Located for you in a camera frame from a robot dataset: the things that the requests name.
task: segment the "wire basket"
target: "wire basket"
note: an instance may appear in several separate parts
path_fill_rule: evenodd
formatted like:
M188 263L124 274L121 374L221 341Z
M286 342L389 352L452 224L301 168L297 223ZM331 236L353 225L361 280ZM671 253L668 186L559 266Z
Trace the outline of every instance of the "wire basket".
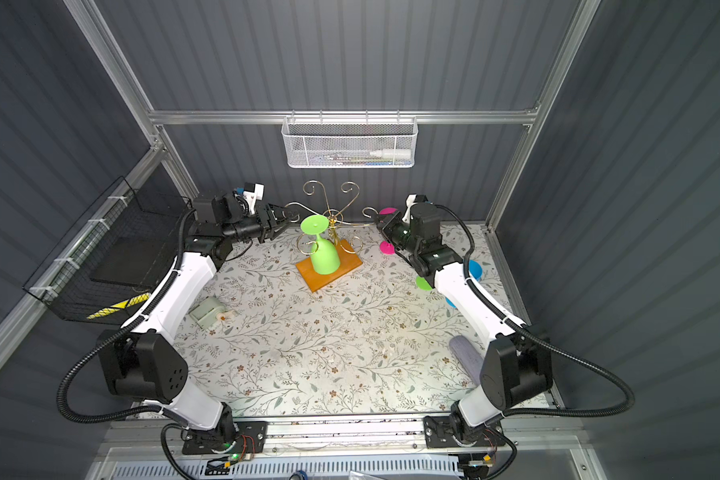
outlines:
M43 265L50 268L43 273L39 267L24 284L62 320L120 325L144 306L173 265L189 200L130 188L112 199L71 249L51 261L49 255Z
M418 125L398 123L282 122L288 166L293 168L410 168Z

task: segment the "dark gray wall panel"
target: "dark gray wall panel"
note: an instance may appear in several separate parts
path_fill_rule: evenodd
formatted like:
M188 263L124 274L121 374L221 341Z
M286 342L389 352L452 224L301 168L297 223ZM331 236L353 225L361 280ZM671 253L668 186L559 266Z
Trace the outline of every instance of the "dark gray wall panel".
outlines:
M601 6L498 235L531 320L636 391L587 422L609 478L720 477L720 1Z
M0 2L0 322L67 229L147 148L62 2ZM85 474L106 425L64 420L54 398L99 331L47 314L0 370L0 478ZM76 408L123 406L97 369L79 380Z
M364 206L402 207L410 193L449 205L465 220L484 220L523 131L520 125L423 125L413 168L340 170L288 167L280 127L274 125L166 129L200 190L228 191L255 181L265 185L268 202L317 208L317 199L302 192L304 182L320 180L332 206L343 206L348 196L339 187L349 180L361 188L345 212L354 220L363 219Z
M534 106L575 0L99 2L163 110Z

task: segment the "yellow object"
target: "yellow object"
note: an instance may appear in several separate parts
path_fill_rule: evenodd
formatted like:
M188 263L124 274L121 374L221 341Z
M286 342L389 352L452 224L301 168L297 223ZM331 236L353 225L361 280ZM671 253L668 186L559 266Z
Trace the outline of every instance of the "yellow object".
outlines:
M92 315L88 315L86 318L87 318L88 320L90 320L90 319L99 318L99 317L102 317L102 316L107 316L107 315L109 315L109 314L111 314L111 313L119 312L119 311L121 311L122 309L124 309L124 308L126 308L126 307L128 307L128 306L132 306L132 305L135 305L135 304L137 304L137 303L146 302L149 298L150 298L150 294L149 294L149 293L142 293L141 295L136 295L136 296L135 296L134 298L132 298L132 299L123 300L122 302L115 303L114 305L110 305L110 306L108 306L108 307L106 307L106 308L103 308L103 309L99 310L98 312L96 312L96 313L94 313L94 314L92 314Z

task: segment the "white mesh basket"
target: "white mesh basket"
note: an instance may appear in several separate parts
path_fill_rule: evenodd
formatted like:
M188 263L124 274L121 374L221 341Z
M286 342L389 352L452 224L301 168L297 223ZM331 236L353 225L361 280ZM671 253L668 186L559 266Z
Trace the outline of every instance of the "white mesh basket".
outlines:
M410 168L416 120L398 123L299 123L286 118L282 139L294 168Z

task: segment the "blue object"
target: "blue object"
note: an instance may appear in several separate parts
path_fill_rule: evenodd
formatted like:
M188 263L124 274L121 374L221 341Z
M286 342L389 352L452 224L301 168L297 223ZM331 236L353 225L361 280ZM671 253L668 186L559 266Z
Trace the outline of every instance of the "blue object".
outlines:
M475 262L474 260L469 261L469 274L474 277L475 280L478 282L483 277L483 267L480 266L479 263ZM453 308L456 308L456 305L454 305L453 302L451 302L449 299L445 299L445 301L452 306Z

